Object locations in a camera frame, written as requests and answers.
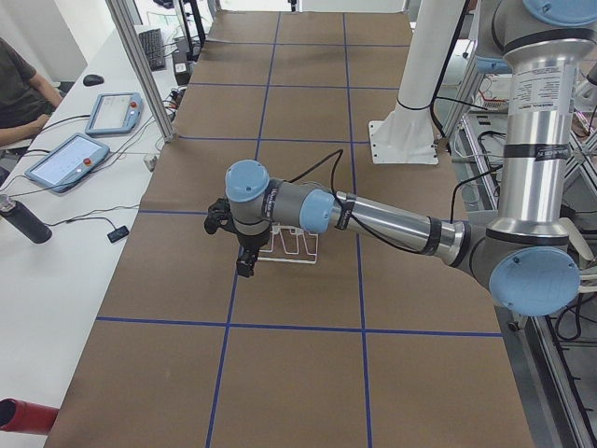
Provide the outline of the small black phone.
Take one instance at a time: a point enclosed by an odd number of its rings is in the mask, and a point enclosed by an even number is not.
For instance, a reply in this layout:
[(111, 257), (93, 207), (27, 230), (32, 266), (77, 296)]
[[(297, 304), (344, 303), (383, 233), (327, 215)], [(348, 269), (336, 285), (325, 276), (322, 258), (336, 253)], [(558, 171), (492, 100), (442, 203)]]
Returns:
[(127, 237), (130, 234), (130, 231), (127, 226), (121, 226), (119, 228), (115, 228), (111, 232), (107, 234), (108, 240), (114, 244), (117, 241), (120, 241)]

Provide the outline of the upper blue teach pendant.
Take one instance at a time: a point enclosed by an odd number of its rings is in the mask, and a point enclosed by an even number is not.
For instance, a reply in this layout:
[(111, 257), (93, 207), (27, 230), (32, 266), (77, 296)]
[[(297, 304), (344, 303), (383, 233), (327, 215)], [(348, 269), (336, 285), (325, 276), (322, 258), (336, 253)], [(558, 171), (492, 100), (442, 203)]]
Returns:
[(85, 133), (92, 137), (127, 134), (139, 122), (143, 107), (144, 102), (138, 92), (99, 94)]

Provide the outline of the blue teach pendant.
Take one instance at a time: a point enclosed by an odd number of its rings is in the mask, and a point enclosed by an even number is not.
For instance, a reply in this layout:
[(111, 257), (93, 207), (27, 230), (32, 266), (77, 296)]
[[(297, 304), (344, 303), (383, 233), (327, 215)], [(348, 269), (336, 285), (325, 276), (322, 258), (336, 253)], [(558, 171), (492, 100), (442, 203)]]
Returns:
[(143, 107), (144, 102), (138, 92), (99, 94), (85, 133), (92, 137), (127, 134), (139, 122)]
[(76, 133), (32, 165), (25, 176), (56, 193), (74, 187), (107, 156), (109, 146)]

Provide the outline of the lower blue teach pendant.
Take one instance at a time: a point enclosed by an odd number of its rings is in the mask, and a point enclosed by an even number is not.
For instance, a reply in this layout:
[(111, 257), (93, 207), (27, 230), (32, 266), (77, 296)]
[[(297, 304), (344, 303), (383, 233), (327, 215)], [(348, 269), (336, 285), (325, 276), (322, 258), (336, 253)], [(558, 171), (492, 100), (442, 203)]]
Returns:
[(109, 146), (76, 133), (32, 165), (25, 176), (56, 193), (74, 187), (107, 156)]

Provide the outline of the black keyboard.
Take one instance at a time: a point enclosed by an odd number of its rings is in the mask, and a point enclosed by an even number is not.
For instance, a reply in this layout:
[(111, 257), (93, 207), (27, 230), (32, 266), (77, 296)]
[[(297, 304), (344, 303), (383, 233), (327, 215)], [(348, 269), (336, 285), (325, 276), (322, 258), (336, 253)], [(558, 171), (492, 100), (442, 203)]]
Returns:
[(143, 31), (138, 35), (146, 60), (152, 71), (165, 67), (165, 54), (160, 29)]

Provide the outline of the black computer mouse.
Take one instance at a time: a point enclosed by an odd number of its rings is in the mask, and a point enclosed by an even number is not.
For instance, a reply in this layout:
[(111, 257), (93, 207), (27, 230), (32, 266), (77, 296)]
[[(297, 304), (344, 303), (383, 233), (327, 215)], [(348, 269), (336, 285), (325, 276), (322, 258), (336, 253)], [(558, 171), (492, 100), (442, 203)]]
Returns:
[(85, 87), (92, 87), (104, 83), (104, 78), (96, 74), (88, 74), (83, 77), (83, 85)]

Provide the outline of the black water bottle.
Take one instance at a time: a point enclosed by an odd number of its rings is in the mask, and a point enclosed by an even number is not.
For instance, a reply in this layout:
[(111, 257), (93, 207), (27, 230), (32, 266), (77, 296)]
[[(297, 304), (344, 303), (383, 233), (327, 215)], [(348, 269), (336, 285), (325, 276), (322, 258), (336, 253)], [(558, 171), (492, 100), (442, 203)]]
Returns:
[(6, 194), (1, 195), (1, 217), (35, 244), (43, 244), (52, 236), (51, 229), (31, 210)]

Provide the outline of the seated person dark shirt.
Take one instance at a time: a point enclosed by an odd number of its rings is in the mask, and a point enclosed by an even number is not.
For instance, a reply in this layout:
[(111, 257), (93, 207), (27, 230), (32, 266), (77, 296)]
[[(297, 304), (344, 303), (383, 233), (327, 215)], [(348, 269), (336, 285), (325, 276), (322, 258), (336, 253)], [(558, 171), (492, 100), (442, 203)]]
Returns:
[(35, 138), (62, 93), (1, 39), (1, 146)]

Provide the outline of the red cylinder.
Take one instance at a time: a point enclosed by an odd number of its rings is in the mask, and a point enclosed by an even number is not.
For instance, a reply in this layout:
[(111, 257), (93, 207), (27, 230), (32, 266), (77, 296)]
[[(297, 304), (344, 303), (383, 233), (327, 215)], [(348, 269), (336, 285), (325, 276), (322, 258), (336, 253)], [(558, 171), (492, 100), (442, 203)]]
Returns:
[(48, 435), (58, 413), (58, 408), (19, 399), (2, 399), (1, 430), (32, 435)]

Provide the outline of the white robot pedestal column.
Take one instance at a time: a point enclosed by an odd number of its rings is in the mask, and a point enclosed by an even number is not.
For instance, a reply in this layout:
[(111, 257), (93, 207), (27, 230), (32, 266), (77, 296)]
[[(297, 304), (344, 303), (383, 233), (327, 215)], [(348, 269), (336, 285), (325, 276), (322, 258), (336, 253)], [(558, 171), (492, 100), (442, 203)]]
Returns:
[(368, 124), (374, 163), (438, 163), (432, 102), (466, 12), (465, 0), (422, 1), (396, 106), (384, 120)]

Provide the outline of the aluminium frame post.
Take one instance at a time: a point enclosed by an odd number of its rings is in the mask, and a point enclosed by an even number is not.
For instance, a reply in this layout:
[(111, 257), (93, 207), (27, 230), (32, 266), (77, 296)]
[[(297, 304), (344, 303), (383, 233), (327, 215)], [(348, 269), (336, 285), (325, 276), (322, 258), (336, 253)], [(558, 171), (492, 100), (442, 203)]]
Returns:
[(134, 27), (131, 12), (123, 0), (106, 0), (105, 2), (161, 136), (165, 143), (169, 143), (174, 138), (174, 127), (165, 111), (158, 86)]

